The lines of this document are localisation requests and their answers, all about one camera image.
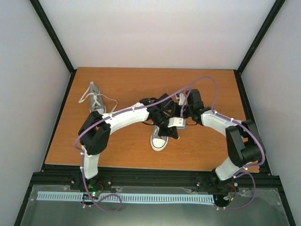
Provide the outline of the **grey sneaker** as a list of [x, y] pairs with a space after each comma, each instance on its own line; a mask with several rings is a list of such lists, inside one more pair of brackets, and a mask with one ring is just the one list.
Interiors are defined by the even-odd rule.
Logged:
[[159, 127], [154, 126], [153, 132], [150, 137], [150, 145], [154, 151], [162, 151], [168, 143], [168, 137], [159, 136], [158, 133]]
[[78, 100], [78, 103], [83, 103], [86, 99], [89, 99], [89, 110], [90, 112], [97, 111], [100, 114], [107, 113], [108, 110], [103, 102], [102, 97], [105, 97], [106, 99], [110, 101], [115, 102], [115, 106], [110, 110], [111, 112], [114, 112], [116, 107], [118, 106], [118, 101], [113, 98], [107, 97], [105, 94], [101, 93], [99, 87], [91, 81], [87, 90], [84, 92], [82, 97]]

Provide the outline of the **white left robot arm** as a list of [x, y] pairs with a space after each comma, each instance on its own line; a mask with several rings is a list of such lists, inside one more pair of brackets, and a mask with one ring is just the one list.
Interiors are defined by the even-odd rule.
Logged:
[[76, 142], [81, 144], [83, 177], [82, 185], [94, 189], [98, 184], [98, 160], [107, 147], [111, 134], [134, 123], [152, 120], [159, 127], [158, 135], [178, 139], [177, 128], [185, 127], [183, 118], [166, 115], [165, 107], [172, 101], [170, 96], [159, 101], [144, 98], [131, 107], [117, 112], [99, 114], [92, 112], [79, 131]]

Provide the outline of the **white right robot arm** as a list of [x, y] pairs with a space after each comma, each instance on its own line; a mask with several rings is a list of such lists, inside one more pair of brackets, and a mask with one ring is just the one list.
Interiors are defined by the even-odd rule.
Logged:
[[220, 181], [235, 177], [255, 162], [265, 161], [265, 149], [252, 120], [237, 121], [205, 107], [197, 89], [186, 91], [185, 94], [183, 117], [190, 117], [196, 124], [209, 127], [226, 137], [228, 157], [214, 169]]

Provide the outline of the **clear plastic front sheet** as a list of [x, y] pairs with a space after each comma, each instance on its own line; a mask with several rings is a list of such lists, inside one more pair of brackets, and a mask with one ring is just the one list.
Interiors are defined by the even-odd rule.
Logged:
[[[240, 188], [214, 204], [129, 204], [38, 201], [37, 193], [80, 192], [68, 186], [35, 186], [22, 226], [287, 226], [277, 189]], [[186, 188], [120, 187], [118, 194], [203, 194]]]

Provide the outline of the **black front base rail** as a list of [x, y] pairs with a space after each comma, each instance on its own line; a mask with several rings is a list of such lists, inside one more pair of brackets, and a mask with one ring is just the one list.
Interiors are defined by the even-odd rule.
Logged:
[[[283, 192], [283, 186], [278, 176], [268, 174], [263, 170], [244, 175], [228, 182], [212, 182], [212, 172], [180, 171], [99, 167], [98, 174], [86, 181], [90, 191], [104, 189], [113, 191], [115, 187], [183, 187], [197, 192], [225, 193], [237, 183], [238, 188], [276, 188]], [[63, 185], [72, 190], [85, 190], [82, 173], [79, 167], [63, 165], [45, 165], [40, 172], [33, 173], [29, 187], [34, 185]]]

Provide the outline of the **black right frame post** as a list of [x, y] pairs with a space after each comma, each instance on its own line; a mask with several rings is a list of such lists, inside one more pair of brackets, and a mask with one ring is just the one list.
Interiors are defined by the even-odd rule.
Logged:
[[276, 0], [272, 5], [269, 13], [267, 14], [259, 31], [257, 32], [252, 44], [250, 45], [238, 69], [236, 70], [237, 72], [236, 77], [240, 77], [242, 75], [243, 71], [247, 67], [248, 63], [250, 62], [251, 58], [253, 57], [254, 53], [256, 52], [257, 48], [259, 47], [261, 41], [263, 40], [269, 28], [271, 27], [273, 21], [275, 20], [276, 16], [278, 15], [284, 3], [285, 0]]

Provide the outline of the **black frame post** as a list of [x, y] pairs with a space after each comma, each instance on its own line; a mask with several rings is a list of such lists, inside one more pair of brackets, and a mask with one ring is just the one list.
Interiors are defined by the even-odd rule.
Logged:
[[267, 14], [259, 31], [257, 32], [252, 44], [250, 45], [238, 69], [236, 70], [237, 72], [236, 77], [240, 77], [242, 75], [243, 71], [247, 67], [248, 63], [250, 62], [251, 58], [253, 57], [254, 53], [256, 52], [257, 48], [259, 47], [261, 41], [263, 40], [269, 28], [271, 27], [273, 21], [275, 20], [276, 16], [278, 15], [284, 3], [285, 0], [276, 0], [272, 5], [269, 13]]
[[68, 58], [66, 51], [64, 50], [45, 10], [43, 9], [41, 3], [39, 0], [30, 0], [30, 3], [33, 7], [33, 9], [35, 10], [37, 16], [39, 17], [40, 21], [42, 22], [46, 32], [48, 33], [50, 39], [52, 40], [56, 50], [58, 51], [63, 63], [65, 64], [68, 72], [70, 74], [72, 74], [75, 69], [70, 61], [70, 59]]

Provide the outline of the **black left frame post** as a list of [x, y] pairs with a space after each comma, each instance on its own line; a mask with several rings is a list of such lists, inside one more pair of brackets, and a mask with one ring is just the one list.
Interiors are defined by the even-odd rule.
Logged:
[[33, 7], [33, 9], [35, 10], [37, 16], [39, 17], [40, 21], [42, 22], [46, 32], [48, 33], [50, 39], [52, 40], [56, 50], [58, 51], [63, 63], [65, 64], [68, 72], [70, 74], [72, 74], [75, 69], [70, 61], [70, 59], [68, 58], [66, 51], [64, 50], [45, 10], [43, 9], [41, 3], [39, 0], [30, 0], [30, 3]]

